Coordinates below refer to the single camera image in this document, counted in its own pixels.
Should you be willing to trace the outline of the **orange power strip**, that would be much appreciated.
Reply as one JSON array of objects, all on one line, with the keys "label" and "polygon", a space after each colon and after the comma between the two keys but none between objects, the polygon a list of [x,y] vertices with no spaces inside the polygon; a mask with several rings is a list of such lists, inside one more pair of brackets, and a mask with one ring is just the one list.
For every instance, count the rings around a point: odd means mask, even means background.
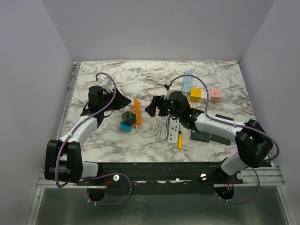
[{"label": "orange power strip", "polygon": [[129,106],[129,111],[134,113],[136,116],[136,123],[132,126],[139,126],[141,124],[141,110],[140,110],[140,103],[137,99],[133,99],[133,103]]}]

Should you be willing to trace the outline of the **dark green plug adapter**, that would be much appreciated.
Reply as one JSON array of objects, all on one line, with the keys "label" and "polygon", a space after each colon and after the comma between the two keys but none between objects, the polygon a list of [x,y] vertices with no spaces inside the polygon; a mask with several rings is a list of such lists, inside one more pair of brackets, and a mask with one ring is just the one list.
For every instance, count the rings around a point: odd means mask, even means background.
[{"label": "dark green plug adapter", "polygon": [[127,111],[121,115],[121,122],[125,125],[132,126],[136,123],[136,115],[131,111]]}]

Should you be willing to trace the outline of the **teal blue plug block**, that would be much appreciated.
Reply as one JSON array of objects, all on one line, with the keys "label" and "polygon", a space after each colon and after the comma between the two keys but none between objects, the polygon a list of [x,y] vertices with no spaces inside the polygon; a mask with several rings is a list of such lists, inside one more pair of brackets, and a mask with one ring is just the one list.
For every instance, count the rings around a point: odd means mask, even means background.
[{"label": "teal blue plug block", "polygon": [[132,126],[126,125],[126,124],[120,122],[120,129],[121,129],[121,131],[124,131],[124,132],[130,132],[132,130]]}]

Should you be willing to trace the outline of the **white green usb charger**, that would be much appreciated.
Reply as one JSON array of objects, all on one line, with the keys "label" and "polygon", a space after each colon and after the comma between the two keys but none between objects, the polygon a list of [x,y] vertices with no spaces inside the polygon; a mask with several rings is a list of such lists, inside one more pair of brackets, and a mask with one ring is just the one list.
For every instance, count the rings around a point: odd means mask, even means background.
[{"label": "white green usb charger", "polygon": [[168,142],[177,143],[179,136],[180,122],[179,119],[170,118],[169,131],[168,131]]}]

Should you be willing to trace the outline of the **light blue power strip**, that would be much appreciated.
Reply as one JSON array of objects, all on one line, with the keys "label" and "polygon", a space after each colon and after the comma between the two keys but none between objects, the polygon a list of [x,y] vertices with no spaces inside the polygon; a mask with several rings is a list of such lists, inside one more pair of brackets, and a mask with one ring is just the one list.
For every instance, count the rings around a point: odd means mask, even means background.
[{"label": "light blue power strip", "polygon": [[184,77],[184,81],[183,81],[183,92],[184,93],[190,93],[191,91],[191,87],[192,87],[192,71],[191,70],[187,70],[185,71],[184,75],[187,75]]}]

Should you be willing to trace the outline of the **yellow cube socket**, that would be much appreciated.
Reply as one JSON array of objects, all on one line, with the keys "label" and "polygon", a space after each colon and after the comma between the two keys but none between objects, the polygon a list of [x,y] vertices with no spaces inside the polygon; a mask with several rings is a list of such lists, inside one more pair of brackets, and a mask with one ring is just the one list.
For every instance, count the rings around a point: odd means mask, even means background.
[{"label": "yellow cube socket", "polygon": [[202,90],[198,88],[192,88],[189,95],[189,101],[199,103],[202,96]]}]

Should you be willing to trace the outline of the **white tiger cube socket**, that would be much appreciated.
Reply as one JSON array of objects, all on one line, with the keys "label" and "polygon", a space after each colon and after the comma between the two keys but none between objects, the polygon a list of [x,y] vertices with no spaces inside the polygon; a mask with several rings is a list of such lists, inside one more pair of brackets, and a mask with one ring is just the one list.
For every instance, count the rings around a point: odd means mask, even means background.
[{"label": "white tiger cube socket", "polygon": [[201,104],[206,104],[207,103],[207,99],[210,101],[210,96],[207,95],[206,92],[201,92],[200,103]]}]

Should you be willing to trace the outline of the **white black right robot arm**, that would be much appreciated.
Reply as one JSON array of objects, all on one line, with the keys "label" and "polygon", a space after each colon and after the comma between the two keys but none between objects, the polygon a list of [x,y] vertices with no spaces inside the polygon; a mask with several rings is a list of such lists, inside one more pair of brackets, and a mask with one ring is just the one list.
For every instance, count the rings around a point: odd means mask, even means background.
[{"label": "white black right robot arm", "polygon": [[181,91],[165,96],[154,96],[145,108],[149,116],[171,116],[179,120],[186,129],[206,132],[227,139],[237,146],[237,152],[226,158],[215,170],[216,180],[228,182],[232,176],[247,167],[258,168],[273,148],[273,142],[256,120],[235,122],[224,118],[213,118],[204,111],[190,107]]}]

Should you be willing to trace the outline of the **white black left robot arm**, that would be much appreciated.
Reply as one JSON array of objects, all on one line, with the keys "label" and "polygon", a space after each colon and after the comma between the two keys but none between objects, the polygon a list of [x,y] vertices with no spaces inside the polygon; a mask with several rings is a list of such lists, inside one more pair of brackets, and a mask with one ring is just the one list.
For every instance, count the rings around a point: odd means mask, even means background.
[{"label": "white black left robot arm", "polygon": [[133,104],[134,100],[123,96],[117,88],[109,93],[101,86],[90,87],[88,102],[76,125],[60,139],[50,140],[47,144],[45,178],[54,180],[60,188],[84,178],[93,185],[100,184],[104,174],[97,163],[83,161],[81,148],[99,128],[106,111],[116,111]]}]

